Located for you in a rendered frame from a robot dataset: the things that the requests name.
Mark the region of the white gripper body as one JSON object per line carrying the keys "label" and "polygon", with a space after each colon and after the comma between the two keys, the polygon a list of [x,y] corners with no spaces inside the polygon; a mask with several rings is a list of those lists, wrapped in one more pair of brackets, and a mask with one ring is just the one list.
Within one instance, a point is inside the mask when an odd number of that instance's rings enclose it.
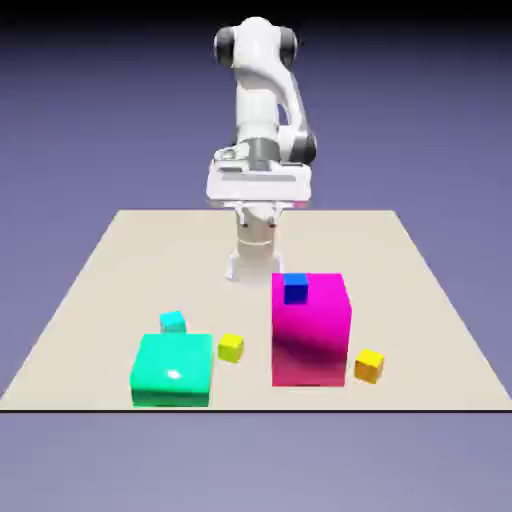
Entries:
{"label": "white gripper body", "polygon": [[312,171],[307,165],[270,162],[266,171],[250,170],[247,161],[212,161],[206,196],[214,204],[307,204],[311,198]]}

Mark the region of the small blue cube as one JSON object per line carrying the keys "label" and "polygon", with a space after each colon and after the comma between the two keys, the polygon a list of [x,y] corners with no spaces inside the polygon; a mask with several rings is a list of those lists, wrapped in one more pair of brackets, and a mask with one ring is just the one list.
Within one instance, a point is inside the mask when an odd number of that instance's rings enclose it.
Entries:
{"label": "small blue cube", "polygon": [[304,304],[308,300],[309,280],[306,273],[285,273],[283,275],[284,303]]}

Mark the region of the small cyan cube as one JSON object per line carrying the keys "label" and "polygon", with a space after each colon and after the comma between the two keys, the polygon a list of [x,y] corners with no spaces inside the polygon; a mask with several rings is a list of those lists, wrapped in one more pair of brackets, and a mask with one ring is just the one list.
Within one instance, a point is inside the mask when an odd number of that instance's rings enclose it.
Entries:
{"label": "small cyan cube", "polygon": [[170,311],[159,316],[160,331],[162,333],[185,333],[186,320],[181,311]]}

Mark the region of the small yellow cube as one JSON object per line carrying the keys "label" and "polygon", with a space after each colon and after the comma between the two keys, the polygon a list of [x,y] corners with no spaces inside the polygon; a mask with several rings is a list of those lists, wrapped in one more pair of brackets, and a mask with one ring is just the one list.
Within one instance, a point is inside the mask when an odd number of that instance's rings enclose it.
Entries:
{"label": "small yellow cube", "polygon": [[225,333],[218,342],[220,360],[237,363],[244,350],[244,338],[237,334]]}

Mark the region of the small orange cube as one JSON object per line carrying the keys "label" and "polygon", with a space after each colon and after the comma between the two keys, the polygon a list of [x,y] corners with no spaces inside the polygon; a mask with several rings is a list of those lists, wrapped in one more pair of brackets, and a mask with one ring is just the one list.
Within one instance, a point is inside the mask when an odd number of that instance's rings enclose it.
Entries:
{"label": "small orange cube", "polygon": [[384,355],[370,349],[363,349],[355,360],[354,376],[364,382],[376,384],[384,366]]}

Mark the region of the large magenta box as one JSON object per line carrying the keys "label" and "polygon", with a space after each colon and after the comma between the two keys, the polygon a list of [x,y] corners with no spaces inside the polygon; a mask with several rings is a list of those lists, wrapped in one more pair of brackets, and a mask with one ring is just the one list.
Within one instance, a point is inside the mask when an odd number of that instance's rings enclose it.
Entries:
{"label": "large magenta box", "polygon": [[342,387],[352,307],[339,273],[306,273],[308,300],[284,303],[283,275],[272,275],[272,385]]}

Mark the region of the large green box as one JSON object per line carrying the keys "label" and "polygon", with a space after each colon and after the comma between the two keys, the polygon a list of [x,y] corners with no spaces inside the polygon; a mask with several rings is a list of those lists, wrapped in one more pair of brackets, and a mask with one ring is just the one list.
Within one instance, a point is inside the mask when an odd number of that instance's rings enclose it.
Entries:
{"label": "large green box", "polygon": [[136,407],[206,407],[212,368],[210,334],[146,334],[130,373],[132,403]]}

